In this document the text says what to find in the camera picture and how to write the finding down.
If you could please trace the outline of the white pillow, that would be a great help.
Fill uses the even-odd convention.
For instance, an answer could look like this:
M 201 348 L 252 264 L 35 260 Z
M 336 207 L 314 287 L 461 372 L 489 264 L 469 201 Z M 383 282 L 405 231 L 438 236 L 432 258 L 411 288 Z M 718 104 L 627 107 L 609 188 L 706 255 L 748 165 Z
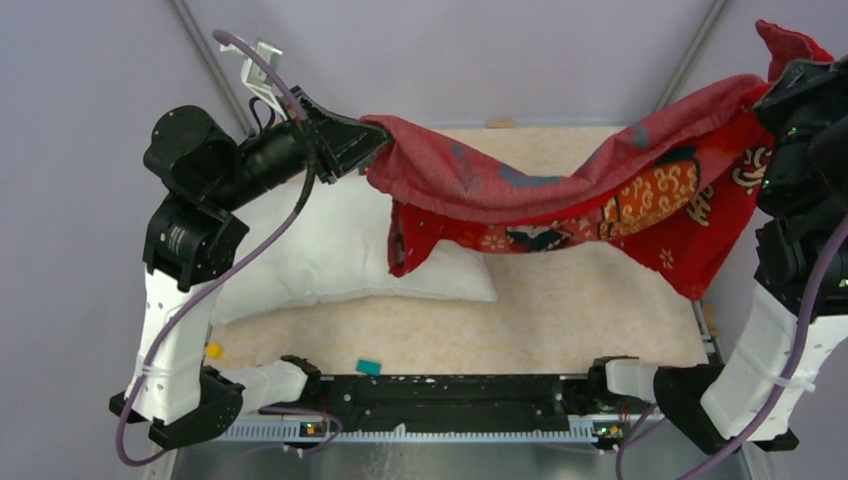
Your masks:
M 369 296 L 494 302 L 483 257 L 439 242 L 412 273 L 389 272 L 392 200 L 363 176 L 314 186 L 293 225 L 220 288 L 212 323 Z

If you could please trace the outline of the red patterned pillowcase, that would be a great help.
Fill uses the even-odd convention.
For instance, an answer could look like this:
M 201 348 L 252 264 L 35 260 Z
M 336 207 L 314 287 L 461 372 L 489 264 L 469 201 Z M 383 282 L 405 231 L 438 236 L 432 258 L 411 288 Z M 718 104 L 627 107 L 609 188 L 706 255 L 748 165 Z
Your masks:
M 403 277 L 442 241 L 486 254 L 606 242 L 684 297 L 705 293 L 756 208 L 774 137 L 753 107 L 794 60 L 831 62 L 811 37 L 764 20 L 766 78 L 706 86 L 608 137 L 572 174 L 530 175 L 458 140 L 370 115 L 391 143 L 367 172 L 392 200 L 388 268 Z

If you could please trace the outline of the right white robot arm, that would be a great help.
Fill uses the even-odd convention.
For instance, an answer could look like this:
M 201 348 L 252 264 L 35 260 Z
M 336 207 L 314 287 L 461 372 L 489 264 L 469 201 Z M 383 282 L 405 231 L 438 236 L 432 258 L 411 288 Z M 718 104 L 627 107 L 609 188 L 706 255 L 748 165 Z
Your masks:
M 745 442 L 796 448 L 788 421 L 847 336 L 847 62 L 793 60 L 754 106 L 775 138 L 756 198 L 752 307 L 722 365 L 688 368 L 597 359 L 586 397 L 612 412 L 626 397 L 655 404 L 703 453 Z

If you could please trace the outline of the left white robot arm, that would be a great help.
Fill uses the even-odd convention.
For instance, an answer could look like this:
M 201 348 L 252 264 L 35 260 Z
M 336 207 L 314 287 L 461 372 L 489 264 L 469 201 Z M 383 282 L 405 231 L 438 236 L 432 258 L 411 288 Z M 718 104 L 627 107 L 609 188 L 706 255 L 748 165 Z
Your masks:
M 301 89 L 293 98 L 289 119 L 243 141 L 195 105 L 168 111 L 152 129 L 143 163 L 167 193 L 146 230 L 133 377 L 109 408 L 121 427 L 147 423 L 161 452 L 213 440 L 239 414 L 270 403 L 302 414 L 319 404 L 321 388 L 299 360 L 231 373 L 204 362 L 213 300 L 255 259 L 237 253 L 249 229 L 236 211 L 303 175 L 293 206 L 300 213 L 317 182 L 362 170 L 391 142 L 386 129 L 331 112 Z

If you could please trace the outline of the wooden peg at back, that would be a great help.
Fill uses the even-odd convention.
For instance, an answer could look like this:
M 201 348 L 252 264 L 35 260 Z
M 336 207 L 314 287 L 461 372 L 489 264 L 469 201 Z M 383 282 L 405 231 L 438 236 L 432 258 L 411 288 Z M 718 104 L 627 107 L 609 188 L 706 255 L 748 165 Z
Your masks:
M 486 122 L 485 127 L 487 129 L 511 129 L 515 127 L 515 124 L 511 120 L 491 120 Z

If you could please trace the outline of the teal small block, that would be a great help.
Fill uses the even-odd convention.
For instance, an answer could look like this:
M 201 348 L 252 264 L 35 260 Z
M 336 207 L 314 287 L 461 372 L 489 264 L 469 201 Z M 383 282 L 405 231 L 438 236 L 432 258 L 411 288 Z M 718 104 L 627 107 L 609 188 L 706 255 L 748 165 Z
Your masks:
M 355 371 L 367 376 L 379 376 L 382 371 L 382 364 L 373 360 L 359 359 Z

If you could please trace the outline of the yellow small block left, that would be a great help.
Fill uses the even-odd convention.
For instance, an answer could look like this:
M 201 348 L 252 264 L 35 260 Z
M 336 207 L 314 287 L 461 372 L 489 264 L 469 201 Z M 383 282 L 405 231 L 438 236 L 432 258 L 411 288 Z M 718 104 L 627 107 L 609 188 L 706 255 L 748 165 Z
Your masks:
M 208 343 L 205 346 L 204 353 L 208 359 L 217 360 L 222 357 L 224 350 L 220 345 L 216 343 Z

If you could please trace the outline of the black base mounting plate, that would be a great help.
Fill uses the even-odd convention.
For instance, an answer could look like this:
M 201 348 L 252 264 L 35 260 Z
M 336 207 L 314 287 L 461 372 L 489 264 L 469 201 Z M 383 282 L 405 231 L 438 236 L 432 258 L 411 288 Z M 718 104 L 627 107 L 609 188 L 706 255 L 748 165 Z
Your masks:
M 580 417 L 639 414 L 645 402 L 608 392 L 595 375 L 337 375 L 310 381 L 280 408 L 328 414 L 345 433 L 531 433 Z

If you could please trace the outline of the aluminium front rail frame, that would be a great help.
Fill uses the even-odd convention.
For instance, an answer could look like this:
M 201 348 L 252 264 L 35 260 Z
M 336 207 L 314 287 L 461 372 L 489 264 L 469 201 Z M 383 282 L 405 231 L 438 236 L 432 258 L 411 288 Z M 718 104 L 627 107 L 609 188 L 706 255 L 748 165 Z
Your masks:
M 634 442 L 630 413 L 655 405 L 703 453 L 733 450 L 701 406 L 718 365 L 663 367 L 646 394 L 617 387 L 616 358 L 583 376 L 337 375 L 299 358 L 285 364 L 305 375 L 291 400 L 248 403 L 249 386 L 234 373 L 201 371 L 199 409 L 172 426 L 155 421 L 151 439 L 167 451 L 221 439 L 264 442 L 318 452 L 330 442 L 584 442 L 595 452 Z

